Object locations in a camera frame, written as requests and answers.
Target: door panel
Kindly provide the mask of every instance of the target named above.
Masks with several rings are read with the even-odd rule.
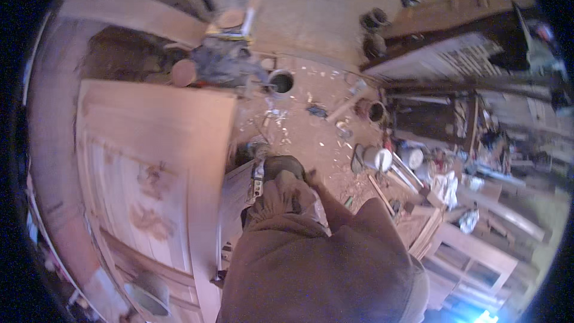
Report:
[[[142,270],[168,284],[169,318],[132,301],[148,321],[215,322],[210,279],[234,111],[235,96],[218,91],[82,81],[76,147],[92,230],[121,289]]]

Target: hand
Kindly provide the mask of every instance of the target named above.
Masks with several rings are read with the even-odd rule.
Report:
[[[305,175],[307,178],[307,185],[310,188],[316,189],[319,186],[325,185],[325,177],[320,174],[317,169],[312,169]]]

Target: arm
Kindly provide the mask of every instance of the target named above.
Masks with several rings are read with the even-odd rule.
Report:
[[[315,171],[311,171],[308,175],[309,187],[317,191],[323,208],[325,209],[326,220],[329,222],[331,232],[335,233],[341,226],[348,225],[353,218],[353,214],[339,201],[337,201],[331,193],[326,189],[323,179]]]

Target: person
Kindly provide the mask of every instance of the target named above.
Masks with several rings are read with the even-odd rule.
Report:
[[[243,217],[218,322],[424,319],[427,274],[379,198],[353,215],[294,157],[269,157],[263,168],[262,197]],[[319,223],[318,201],[331,235]]]

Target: round wooden disc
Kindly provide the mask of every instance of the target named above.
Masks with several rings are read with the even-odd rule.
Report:
[[[240,26],[245,18],[245,11],[241,9],[229,9],[219,16],[216,21],[217,26],[222,29],[229,29]]]
[[[195,81],[197,74],[195,72],[195,62],[183,59],[175,63],[172,68],[173,86],[183,88]]]

